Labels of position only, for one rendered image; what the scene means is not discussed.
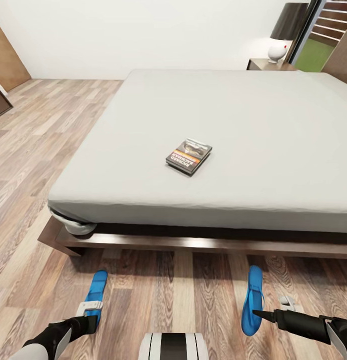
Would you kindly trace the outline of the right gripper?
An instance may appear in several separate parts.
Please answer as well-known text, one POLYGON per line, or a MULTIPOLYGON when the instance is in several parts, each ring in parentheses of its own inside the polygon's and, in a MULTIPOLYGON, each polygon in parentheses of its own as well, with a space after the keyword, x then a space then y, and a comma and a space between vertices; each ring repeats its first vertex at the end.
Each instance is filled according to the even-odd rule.
POLYGON ((277 322, 278 328, 283 331, 315 340, 309 330, 307 314, 294 312, 293 310, 274 309, 273 311, 253 309, 252 313, 272 323, 277 322))

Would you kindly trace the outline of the sandal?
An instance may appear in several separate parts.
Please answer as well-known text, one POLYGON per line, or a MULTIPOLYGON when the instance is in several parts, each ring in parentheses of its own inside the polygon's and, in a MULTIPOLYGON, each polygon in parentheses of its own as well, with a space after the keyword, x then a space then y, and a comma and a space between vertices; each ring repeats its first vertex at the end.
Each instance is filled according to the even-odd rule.
POLYGON ((262 318, 253 313, 253 310, 263 311, 265 305, 262 304, 262 281, 263 272, 258 266, 250 266, 248 271, 248 287, 247 294, 244 301, 241 329, 246 336, 253 336, 261 326, 262 318))
MULTIPOLYGON (((108 272, 105 270, 98 270, 93 277, 90 290, 88 292, 88 295, 86 296, 85 302, 91 302, 91 301, 101 301, 103 300, 103 292, 104 287, 107 281, 108 272)), ((93 311, 87 311, 87 316, 96 316, 98 315, 97 319, 97 326, 99 325, 100 318, 102 315, 102 310, 93 310, 93 311)))

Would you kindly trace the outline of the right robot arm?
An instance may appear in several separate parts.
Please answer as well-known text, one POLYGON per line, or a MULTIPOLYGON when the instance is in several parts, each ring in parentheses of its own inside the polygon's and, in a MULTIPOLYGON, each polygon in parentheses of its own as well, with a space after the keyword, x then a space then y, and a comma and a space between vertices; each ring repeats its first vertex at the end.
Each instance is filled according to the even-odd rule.
POLYGON ((252 313, 272 323, 277 322, 278 328, 283 331, 328 345, 331 345, 332 342, 343 358, 347 360, 347 319, 324 315, 314 317, 295 312, 296 303, 289 295, 281 296, 279 301, 284 305, 282 310, 274 309, 274 312, 271 312, 253 309, 252 313), (326 323, 326 319, 332 321, 326 323))

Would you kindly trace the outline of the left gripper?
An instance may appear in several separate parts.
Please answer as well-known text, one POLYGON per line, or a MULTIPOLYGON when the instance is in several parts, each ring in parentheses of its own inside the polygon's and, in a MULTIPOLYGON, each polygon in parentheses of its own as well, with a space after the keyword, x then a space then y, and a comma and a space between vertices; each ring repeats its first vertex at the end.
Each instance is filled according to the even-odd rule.
POLYGON ((74 340, 82 337, 83 335, 91 335, 96 332, 98 315, 95 316, 78 316, 70 319, 76 320, 79 323, 79 331, 74 340))

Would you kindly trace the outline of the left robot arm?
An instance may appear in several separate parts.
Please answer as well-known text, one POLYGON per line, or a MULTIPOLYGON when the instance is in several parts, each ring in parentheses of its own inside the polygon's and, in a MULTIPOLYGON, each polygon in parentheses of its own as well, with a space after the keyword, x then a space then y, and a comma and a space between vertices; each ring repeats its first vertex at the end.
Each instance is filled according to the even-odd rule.
POLYGON ((104 307, 102 301, 81 302, 76 317, 52 321, 42 333, 29 339, 7 360, 57 360, 67 345, 83 335, 96 332, 98 315, 87 316, 87 311, 104 307))

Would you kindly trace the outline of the hardback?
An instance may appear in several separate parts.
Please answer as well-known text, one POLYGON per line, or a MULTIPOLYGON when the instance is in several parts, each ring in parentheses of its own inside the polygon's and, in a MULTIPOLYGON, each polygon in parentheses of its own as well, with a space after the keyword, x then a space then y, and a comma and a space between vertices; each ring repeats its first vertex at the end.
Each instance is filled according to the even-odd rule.
POLYGON ((187 138, 166 158, 165 162, 191 175, 212 150, 213 147, 207 144, 187 138))

